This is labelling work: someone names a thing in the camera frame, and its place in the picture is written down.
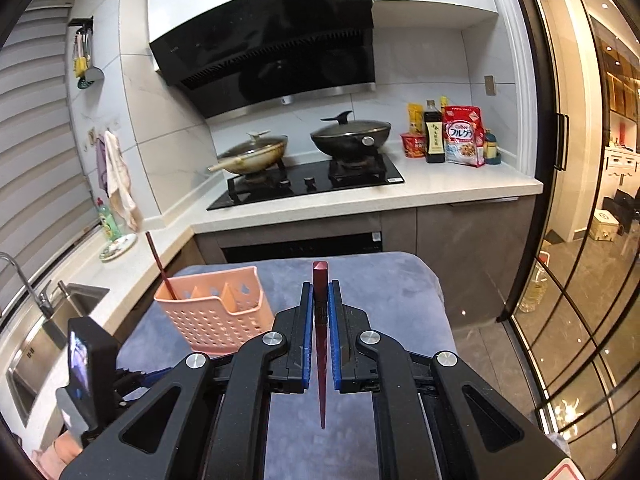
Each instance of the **chopstick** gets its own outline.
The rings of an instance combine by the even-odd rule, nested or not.
[[[147,231],[145,233],[145,236],[146,236],[146,241],[149,243],[149,247],[151,248],[151,252],[154,256],[154,259],[156,260],[156,264],[158,265],[158,269],[160,269],[160,276],[162,276],[162,280],[166,285],[166,289],[169,291],[169,294],[171,295],[172,300],[177,300],[178,296],[176,296],[174,286],[169,281],[169,277],[166,275],[166,272],[164,272],[164,267],[162,266],[162,263],[160,262],[160,258],[158,257],[158,252],[156,251],[156,246],[154,245],[154,241],[151,238],[151,233]]]

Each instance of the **range hood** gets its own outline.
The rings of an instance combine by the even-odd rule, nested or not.
[[[205,118],[373,89],[372,0],[232,0],[150,46]]]

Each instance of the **red and white sticker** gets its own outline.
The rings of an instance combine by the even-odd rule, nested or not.
[[[584,476],[570,458],[565,458],[544,480],[584,480]]]

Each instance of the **table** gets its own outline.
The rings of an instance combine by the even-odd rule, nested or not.
[[[302,283],[311,281],[314,259],[320,258],[192,266],[177,275],[255,265],[275,314],[299,304]],[[343,302],[365,310],[372,329],[386,333],[418,354],[456,351],[438,279],[422,260],[407,253],[323,259],[329,263],[329,279],[340,281]],[[154,303],[120,349],[117,364],[149,372],[174,366],[190,351],[182,335]],[[322,430],[316,373],[313,357],[306,394],[271,396],[265,480],[378,478],[370,394],[335,392],[329,360],[326,429]]]

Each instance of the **stainless steel sink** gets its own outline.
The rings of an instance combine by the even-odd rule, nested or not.
[[[88,316],[105,297],[108,288],[69,283],[68,296],[54,304],[54,314],[50,320],[40,316],[11,361],[7,370],[7,380],[14,403],[26,426],[35,402],[47,375],[62,350],[49,337],[46,324],[55,324],[67,334],[67,324],[73,317]]]

